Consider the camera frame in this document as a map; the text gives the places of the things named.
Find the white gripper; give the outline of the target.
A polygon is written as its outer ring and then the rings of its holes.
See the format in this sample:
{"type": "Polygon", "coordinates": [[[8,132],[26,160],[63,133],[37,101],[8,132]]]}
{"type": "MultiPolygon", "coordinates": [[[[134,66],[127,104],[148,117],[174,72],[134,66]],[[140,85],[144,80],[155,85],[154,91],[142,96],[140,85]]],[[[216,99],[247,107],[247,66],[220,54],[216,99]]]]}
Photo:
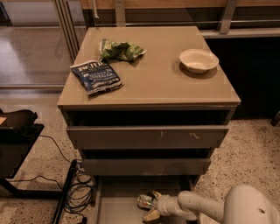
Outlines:
{"type": "Polygon", "coordinates": [[[179,209],[178,198],[176,196],[162,195],[160,192],[152,191],[157,200],[157,209],[152,208],[144,217],[143,221],[154,221],[162,216],[175,216],[179,209]]]}

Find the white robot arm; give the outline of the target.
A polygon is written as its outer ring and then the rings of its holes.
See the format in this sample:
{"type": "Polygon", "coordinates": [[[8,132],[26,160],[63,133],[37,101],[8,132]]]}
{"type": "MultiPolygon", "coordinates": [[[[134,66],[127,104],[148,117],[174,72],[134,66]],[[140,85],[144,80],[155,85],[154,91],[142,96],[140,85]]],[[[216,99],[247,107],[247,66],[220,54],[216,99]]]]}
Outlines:
{"type": "Polygon", "coordinates": [[[139,195],[137,205],[149,210],[143,221],[154,221],[161,216],[196,221],[204,214],[220,224],[280,224],[277,208],[250,185],[232,187],[223,203],[191,191],[182,191],[177,196],[153,191],[151,196],[139,195]]]}

